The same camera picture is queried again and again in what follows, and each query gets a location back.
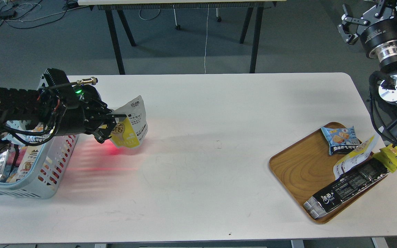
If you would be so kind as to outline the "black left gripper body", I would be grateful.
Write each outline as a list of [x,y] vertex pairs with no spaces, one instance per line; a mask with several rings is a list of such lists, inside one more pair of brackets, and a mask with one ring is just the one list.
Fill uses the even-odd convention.
[[107,104],[80,101],[67,75],[60,69],[46,69],[44,84],[38,89],[38,120],[44,129],[54,128],[56,136],[92,134],[103,125],[103,118],[111,113]]

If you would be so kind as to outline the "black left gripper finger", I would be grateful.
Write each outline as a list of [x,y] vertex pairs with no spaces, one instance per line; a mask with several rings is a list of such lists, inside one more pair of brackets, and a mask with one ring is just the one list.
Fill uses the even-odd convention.
[[111,138],[111,133],[116,127],[116,124],[104,124],[101,125],[93,132],[93,136],[98,143],[104,143],[106,140]]
[[104,115],[103,124],[104,125],[116,125],[118,122],[125,120],[128,117],[127,114],[115,114],[108,113]]

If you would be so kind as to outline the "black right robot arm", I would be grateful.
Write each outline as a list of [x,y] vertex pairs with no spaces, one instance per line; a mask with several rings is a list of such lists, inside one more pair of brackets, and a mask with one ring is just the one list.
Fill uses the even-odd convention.
[[379,61],[379,70],[369,77],[371,123],[397,146],[397,0],[374,0],[360,17],[354,17],[347,4],[342,7],[337,28],[344,43],[359,41],[366,57]]

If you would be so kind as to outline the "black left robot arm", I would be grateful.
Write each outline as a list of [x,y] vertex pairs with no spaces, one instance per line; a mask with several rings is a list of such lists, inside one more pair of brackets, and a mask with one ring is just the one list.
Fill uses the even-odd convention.
[[55,136],[88,134],[98,143],[111,136],[119,119],[101,100],[96,77],[70,82],[60,69],[46,69],[45,85],[37,90],[0,87],[0,154],[11,136],[27,146],[47,143]]

